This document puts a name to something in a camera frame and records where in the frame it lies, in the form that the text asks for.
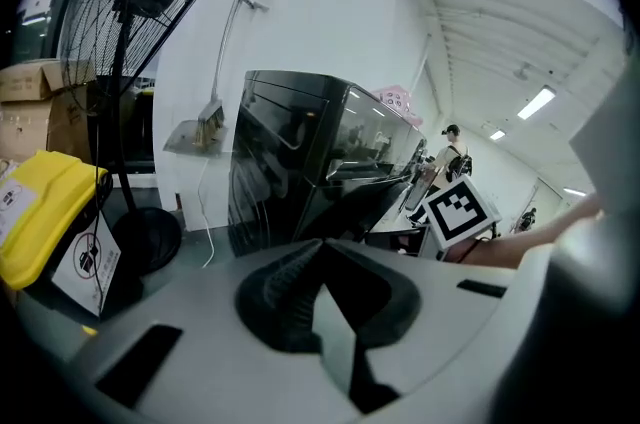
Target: black appliance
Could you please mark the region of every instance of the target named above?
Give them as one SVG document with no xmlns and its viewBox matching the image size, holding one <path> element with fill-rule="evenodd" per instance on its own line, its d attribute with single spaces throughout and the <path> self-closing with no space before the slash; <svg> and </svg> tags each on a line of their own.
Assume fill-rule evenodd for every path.
<svg viewBox="0 0 640 424">
<path fill-rule="evenodd" d="M 314 237 L 360 240 L 406 187 L 424 144 L 353 83 L 247 72 L 229 174 L 236 255 Z"/>
</svg>

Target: cable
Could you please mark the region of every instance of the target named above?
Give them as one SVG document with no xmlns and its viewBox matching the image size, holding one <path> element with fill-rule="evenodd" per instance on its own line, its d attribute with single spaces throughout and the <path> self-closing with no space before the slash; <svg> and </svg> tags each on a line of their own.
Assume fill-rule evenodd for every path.
<svg viewBox="0 0 640 424">
<path fill-rule="evenodd" d="M 100 220 L 100 208 L 101 203 L 100 200 L 104 200 L 98 196 L 98 193 L 102 193 L 102 184 L 99 181 L 99 168 L 98 168 L 98 158 L 100 156 L 100 120 L 96 120 L 96 180 L 95 180 L 95 202 L 96 202 L 96 224 L 93 229 L 93 247 L 91 248 L 93 253 L 93 266 L 96 275 L 96 283 L 98 284 L 98 292 L 100 293 L 100 302 L 98 304 L 98 319 L 102 314 L 102 305 L 104 303 L 104 293 L 102 292 L 102 285 L 100 284 L 100 278 L 98 277 L 98 262 L 96 259 L 98 249 L 96 247 L 96 243 L 98 241 L 98 221 Z"/>
<path fill-rule="evenodd" d="M 209 244 L 211 245 L 211 255 L 209 255 L 207 262 L 205 262 L 202 265 L 203 268 L 206 268 L 209 265 L 209 263 L 213 259 L 213 254 L 216 251 L 216 249 L 213 246 L 213 239 L 211 239 L 211 232 L 209 231 L 211 227 L 209 226 L 209 221 L 207 221 L 207 215 L 204 212 L 204 204 L 202 203 L 202 197 L 200 196 L 200 186 L 202 185 L 202 178 L 204 177 L 204 172 L 207 169 L 208 165 L 209 165 L 209 158 L 207 158 L 205 163 L 202 165 L 202 170 L 200 171 L 200 178 L 198 179 L 198 191 L 197 191 L 198 201 L 200 202 L 200 212 L 202 213 L 202 219 L 204 220 L 205 230 L 207 231 L 207 236 L 209 237 Z"/>
</svg>

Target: ceiling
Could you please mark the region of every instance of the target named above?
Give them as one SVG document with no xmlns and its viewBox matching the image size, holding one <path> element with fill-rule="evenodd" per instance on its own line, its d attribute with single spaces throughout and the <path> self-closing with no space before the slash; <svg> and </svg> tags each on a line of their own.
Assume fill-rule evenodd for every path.
<svg viewBox="0 0 640 424">
<path fill-rule="evenodd" d="M 556 190 L 591 190 L 568 142 L 623 70 L 622 30 L 584 0 L 419 1 L 435 44 L 426 68 L 440 97 L 450 92 L 450 118 L 483 137 L 502 129 L 499 146 Z M 518 118 L 545 85 L 557 97 Z"/>
</svg>

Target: fluorescent light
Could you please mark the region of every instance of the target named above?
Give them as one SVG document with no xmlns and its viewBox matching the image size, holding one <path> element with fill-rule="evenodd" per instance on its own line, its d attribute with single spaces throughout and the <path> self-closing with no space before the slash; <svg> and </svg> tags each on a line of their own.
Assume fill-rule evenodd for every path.
<svg viewBox="0 0 640 424">
<path fill-rule="evenodd" d="M 22 25 L 23 26 L 29 26 L 30 24 L 36 24 L 37 22 L 42 22 L 46 20 L 45 17 L 34 17 L 33 19 L 27 19 L 25 20 Z"/>
<path fill-rule="evenodd" d="M 542 90 L 540 90 L 540 93 L 536 95 L 531 102 L 529 102 L 529 104 L 522 108 L 522 111 L 518 113 L 518 116 L 523 120 L 526 120 L 536 111 L 538 111 L 542 106 L 552 101 L 555 96 L 556 93 L 551 88 L 545 86 Z"/>
<path fill-rule="evenodd" d="M 504 133 L 504 131 L 500 131 L 497 130 L 496 132 L 494 132 L 491 136 L 489 136 L 489 138 L 491 138 L 493 141 L 497 141 L 500 138 L 502 138 L 503 136 L 506 136 L 506 134 Z"/>
<path fill-rule="evenodd" d="M 570 195 L 576 195 L 576 196 L 587 196 L 586 193 L 584 193 L 583 191 L 578 191 L 577 189 L 569 189 L 569 188 L 564 188 L 564 190 L 569 193 Z"/>
</svg>

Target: pink object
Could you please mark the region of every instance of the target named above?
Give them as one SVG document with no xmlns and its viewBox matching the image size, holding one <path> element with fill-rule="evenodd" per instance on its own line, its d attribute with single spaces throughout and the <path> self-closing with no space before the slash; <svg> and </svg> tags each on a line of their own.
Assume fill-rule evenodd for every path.
<svg viewBox="0 0 640 424">
<path fill-rule="evenodd" d="M 415 125 L 416 127 L 422 125 L 422 118 L 411 112 L 411 96 L 402 86 L 387 86 L 371 93 L 385 106 L 401 115 L 411 125 Z"/>
</svg>

